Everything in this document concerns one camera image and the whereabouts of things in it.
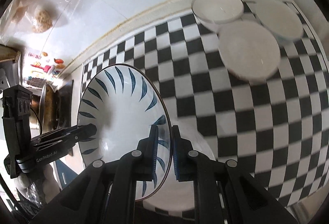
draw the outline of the white plate with blue leaf pattern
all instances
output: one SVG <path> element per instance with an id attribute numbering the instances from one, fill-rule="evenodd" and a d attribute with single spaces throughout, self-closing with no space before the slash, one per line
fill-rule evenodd
<path id="1" fill-rule="evenodd" d="M 86 166 L 97 159 L 112 162 L 137 148 L 149 136 L 152 124 L 159 127 L 156 173 L 153 181 L 138 181 L 136 200 L 144 200 L 164 183 L 172 158 L 171 124 L 160 94 L 136 68 L 115 64 L 90 81 L 78 111 L 78 125 L 92 123 L 97 132 L 79 147 Z"/>

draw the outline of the table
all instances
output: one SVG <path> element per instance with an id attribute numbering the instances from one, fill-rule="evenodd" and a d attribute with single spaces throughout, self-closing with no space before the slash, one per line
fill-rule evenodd
<path id="1" fill-rule="evenodd" d="M 243 20 L 257 21 L 256 2 L 244 0 Z M 313 28 L 292 0 L 282 2 L 301 19 L 304 35 L 280 48 L 279 69 L 264 83 L 229 73 L 217 35 L 188 10 L 84 63 L 81 93 L 106 66 L 135 66 L 157 87 L 170 118 L 197 128 L 219 161 L 237 160 L 283 206 L 292 205 L 329 178 L 329 73 Z"/>

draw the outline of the white plate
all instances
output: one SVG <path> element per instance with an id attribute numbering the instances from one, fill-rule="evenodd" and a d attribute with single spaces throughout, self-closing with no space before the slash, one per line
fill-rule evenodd
<path id="1" fill-rule="evenodd" d="M 304 33 L 299 17 L 279 0 L 257 0 L 256 15 L 279 44 L 299 40 Z"/>
<path id="2" fill-rule="evenodd" d="M 215 33 L 223 24 L 239 19 L 244 10 L 241 0 L 193 0 L 191 6 L 200 22 Z"/>
<path id="3" fill-rule="evenodd" d="M 97 159 L 111 162 L 137 148 L 149 136 L 152 124 L 159 127 L 156 173 L 152 182 L 137 182 L 136 200 L 153 195 L 162 186 L 172 159 L 171 124 L 158 91 L 132 66 L 111 65 L 88 84 L 78 112 L 78 125 L 92 123 L 97 133 L 79 142 L 88 166 Z"/>
<path id="4" fill-rule="evenodd" d="M 263 81 L 280 64 L 280 49 L 273 35 L 252 21 L 235 21 L 219 33 L 219 53 L 226 68 L 239 78 Z"/>
<path id="5" fill-rule="evenodd" d="M 181 137 L 190 140 L 194 150 L 207 155 L 211 160 L 215 160 L 210 146 L 196 129 L 179 121 L 172 121 L 172 125 L 178 125 Z M 175 215 L 175 212 L 179 215 L 182 211 L 193 209 L 193 182 L 178 182 L 176 180 L 174 165 L 172 163 L 168 177 L 161 189 L 152 197 L 143 201 L 144 207 L 148 208 L 148 205 L 169 211 L 171 215 Z"/>

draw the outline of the silver screw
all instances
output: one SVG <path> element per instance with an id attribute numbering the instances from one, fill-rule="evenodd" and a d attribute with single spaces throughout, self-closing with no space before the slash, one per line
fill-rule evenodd
<path id="1" fill-rule="evenodd" d="M 103 165 L 103 162 L 100 160 L 96 160 L 93 162 L 93 167 L 100 168 Z"/>
<path id="2" fill-rule="evenodd" d="M 134 150 L 131 152 L 131 155 L 135 156 L 135 157 L 140 156 L 141 154 L 142 154 L 142 152 L 140 150 Z"/>
<path id="3" fill-rule="evenodd" d="M 231 168 L 234 168 L 234 167 L 237 166 L 237 162 L 233 159 L 230 159 L 230 160 L 227 161 L 227 165 Z"/>
<path id="4" fill-rule="evenodd" d="M 191 156 L 191 157 L 196 157 L 196 156 L 198 156 L 198 154 L 199 153 L 195 150 L 192 150 L 192 151 L 189 152 L 189 156 Z"/>

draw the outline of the checkered tablecloth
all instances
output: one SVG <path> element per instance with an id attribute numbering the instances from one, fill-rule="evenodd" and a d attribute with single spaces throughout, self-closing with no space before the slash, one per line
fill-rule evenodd
<path id="1" fill-rule="evenodd" d="M 244 1 L 242 19 L 257 21 L 257 0 Z M 329 73 L 313 28 L 293 1 L 283 2 L 301 19 L 304 35 L 280 48 L 279 69 L 264 83 L 229 73 L 217 35 L 189 10 L 85 63 L 81 93 L 106 66 L 135 66 L 159 90 L 170 118 L 197 128 L 219 161 L 237 160 L 282 205 L 292 205 L 328 181 Z"/>

